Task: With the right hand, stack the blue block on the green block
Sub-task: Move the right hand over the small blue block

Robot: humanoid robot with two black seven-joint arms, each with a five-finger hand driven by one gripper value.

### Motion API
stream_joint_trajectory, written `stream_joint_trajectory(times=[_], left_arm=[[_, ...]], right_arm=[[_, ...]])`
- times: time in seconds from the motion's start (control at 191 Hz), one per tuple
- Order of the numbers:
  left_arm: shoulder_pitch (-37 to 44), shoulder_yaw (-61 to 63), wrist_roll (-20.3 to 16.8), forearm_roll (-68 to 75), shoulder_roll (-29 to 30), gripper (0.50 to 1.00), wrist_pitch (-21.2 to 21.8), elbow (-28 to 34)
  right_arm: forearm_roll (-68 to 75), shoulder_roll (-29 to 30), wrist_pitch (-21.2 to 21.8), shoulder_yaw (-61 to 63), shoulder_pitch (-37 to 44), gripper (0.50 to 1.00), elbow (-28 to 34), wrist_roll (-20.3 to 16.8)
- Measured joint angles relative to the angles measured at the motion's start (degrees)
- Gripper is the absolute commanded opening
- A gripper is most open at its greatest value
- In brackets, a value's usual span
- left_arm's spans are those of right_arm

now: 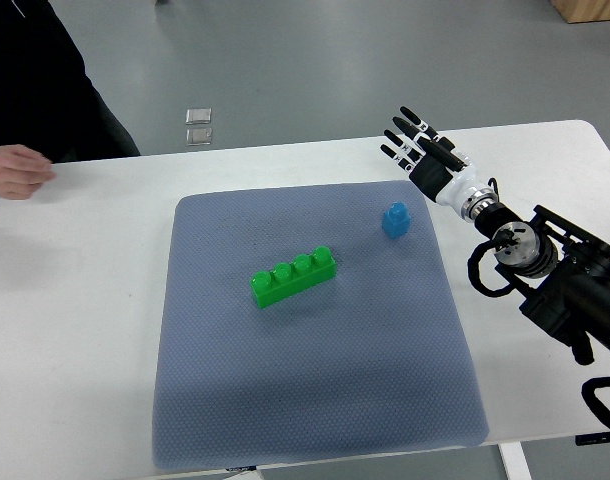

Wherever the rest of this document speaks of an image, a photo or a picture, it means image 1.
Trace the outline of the person's bare hand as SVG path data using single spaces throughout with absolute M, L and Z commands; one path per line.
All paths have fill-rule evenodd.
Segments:
M 30 199 L 56 178 L 50 160 L 24 145 L 0 146 L 0 198 Z

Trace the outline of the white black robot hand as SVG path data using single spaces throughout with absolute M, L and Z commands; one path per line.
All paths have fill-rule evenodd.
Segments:
M 381 151 L 397 164 L 429 200 L 451 207 L 461 218 L 473 219 L 476 202 L 494 196 L 470 159 L 447 137 L 409 108 L 393 118 L 397 132 L 386 129 Z

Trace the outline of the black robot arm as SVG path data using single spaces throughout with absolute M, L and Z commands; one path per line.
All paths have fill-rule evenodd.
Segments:
M 474 205 L 471 218 L 487 240 L 467 262 L 470 284 L 489 298 L 513 291 L 520 312 L 571 348 L 575 361 L 594 361 L 591 339 L 610 352 L 610 245 L 543 206 L 525 222 L 492 197 Z

